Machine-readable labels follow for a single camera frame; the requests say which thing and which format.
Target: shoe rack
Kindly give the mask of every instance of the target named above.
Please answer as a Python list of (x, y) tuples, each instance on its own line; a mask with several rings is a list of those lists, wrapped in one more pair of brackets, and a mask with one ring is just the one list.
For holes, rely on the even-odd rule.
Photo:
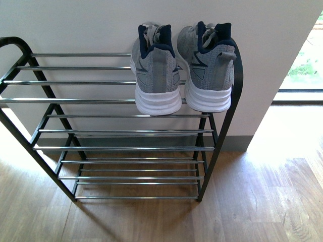
[[(41, 86), (47, 98), (2, 98), (0, 104), (19, 103), (26, 110), (35, 103), (48, 106), (43, 117), (35, 129), (32, 138), (27, 140), (12, 121), (0, 110), (0, 120), (5, 127), (20, 142), (26, 151), (35, 159), (50, 178), (72, 200), (81, 199), (195, 199), (202, 201), (216, 165), (223, 142), (227, 135), (230, 123), (234, 116), (243, 85), (243, 69), (238, 47), (234, 61), (234, 86), (232, 86), (231, 107), (226, 111), (224, 122), (218, 133), (214, 116), (216, 113), (172, 114), (167, 116), (124, 115), (111, 113), (109, 115), (86, 115), (64, 113), (62, 105), (73, 104), (120, 104), (134, 105), (134, 99), (81, 99), (81, 98), (56, 98), (53, 85), (136, 85), (135, 81), (48, 81), (43, 71), (56, 70), (95, 70), (95, 71), (131, 71), (130, 67), (53, 67), (40, 66), (37, 59), (40, 57), (99, 57), (129, 58), (128, 53), (66, 53), (66, 54), (39, 54), (33, 53), (28, 44), (18, 37), (0, 38), (0, 48), (6, 45), (18, 47), (22, 56), (0, 79), (0, 95), (6, 88), (12, 86), (28, 85)], [(21, 71), (32, 71), (35, 80), (16, 80)], [(172, 118), (176, 122), (194, 119), (195, 130), (75, 130), (71, 125), (72, 119), (114, 119), (128, 120), (149, 118)], [(46, 129), (50, 119), (59, 120), (64, 129)], [(205, 124), (210, 124), (210, 129), (205, 129)], [(64, 133), (68, 135), (64, 146), (38, 146), (37, 142), (44, 133)], [(204, 145), (205, 135), (211, 133), (213, 144)], [(151, 143), (149, 146), (82, 146), (79, 137), (82, 134), (93, 135), (99, 139), (109, 139), (115, 135), (122, 137), (186, 137), (193, 136), (195, 145), (191, 146), (160, 146)], [(39, 151), (56, 151), (59, 158), (49, 164)], [(95, 156), (95, 153), (104, 153), (104, 157)]]

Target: white wall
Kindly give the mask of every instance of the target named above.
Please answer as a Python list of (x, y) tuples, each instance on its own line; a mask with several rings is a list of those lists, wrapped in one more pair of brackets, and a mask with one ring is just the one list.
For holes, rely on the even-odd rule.
[[(265, 112), (271, 104), (280, 84), (286, 76), (299, 49), (312, 29), (323, 9), (322, 0), (163, 0), (163, 1), (17, 1), (0, 0), (0, 36), (23, 38), (34, 52), (130, 52), (137, 38), (137, 27), (145, 21), (158, 21), (171, 24), (175, 35), (184, 26), (198, 21), (205, 23), (232, 23), (232, 37), (236, 40), (244, 67), (244, 90), (237, 108), (229, 135), (252, 136), (257, 130)], [(3, 56), (10, 56), (11, 49), (0, 51), (1, 67), (8, 65)], [(87, 65), (102, 65), (101, 59), (90, 59)], [(117, 60), (118, 64), (128, 65), (128, 60)], [(68, 73), (49, 79), (67, 80)], [(78, 78), (104, 80), (106, 73), (82, 73)], [(131, 74), (123, 73), (120, 79), (132, 79)], [(133, 87), (112, 89), (116, 97), (133, 96)], [(97, 98), (107, 98), (106, 89), (96, 87), (66, 87), (55, 89), (58, 96), (89, 96), (95, 92)], [(8, 93), (22, 93), (33, 96), (39, 89), (26, 88), (9, 90)], [(136, 112), (123, 108), (124, 112)], [(40, 108), (21, 115), (27, 121), (27, 128), (37, 125), (35, 120)], [(78, 123), (76, 126), (92, 127), (93, 123)], [(176, 126), (176, 123), (157, 123), (158, 126)], [(190, 121), (187, 127), (194, 126)]]

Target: shoe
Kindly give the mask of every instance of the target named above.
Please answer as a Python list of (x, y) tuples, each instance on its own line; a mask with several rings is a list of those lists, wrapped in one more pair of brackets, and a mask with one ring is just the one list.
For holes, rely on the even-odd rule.
[(172, 46), (171, 26), (146, 23), (138, 27), (130, 67), (136, 75), (135, 102), (147, 115), (167, 115), (182, 104), (180, 75)]
[(186, 70), (187, 104), (201, 112), (222, 112), (231, 105), (235, 44), (231, 24), (199, 22), (185, 27), (177, 39), (177, 63)]

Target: shoe tongue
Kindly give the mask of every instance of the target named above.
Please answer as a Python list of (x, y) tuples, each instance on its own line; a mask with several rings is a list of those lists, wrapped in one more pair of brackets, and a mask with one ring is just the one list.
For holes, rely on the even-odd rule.
[(214, 44), (214, 41), (212, 40), (216, 37), (214, 25), (209, 24), (205, 26), (205, 24), (201, 21), (197, 24), (197, 29), (195, 31), (197, 32), (199, 51), (205, 52), (207, 51), (207, 48), (211, 49), (209, 45)]
[(171, 26), (155, 26), (150, 25), (144, 31), (144, 37), (147, 42), (147, 47), (154, 44), (167, 44), (171, 46), (172, 43), (172, 33)]
[(219, 41), (231, 39), (231, 23), (217, 24), (216, 32)]

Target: hardwood floor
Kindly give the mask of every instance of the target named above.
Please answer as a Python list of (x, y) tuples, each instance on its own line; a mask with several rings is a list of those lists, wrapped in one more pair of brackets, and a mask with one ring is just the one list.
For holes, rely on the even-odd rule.
[(322, 113), (270, 107), (247, 152), (220, 154), (201, 203), (72, 203), (0, 124), (0, 241), (323, 241)]

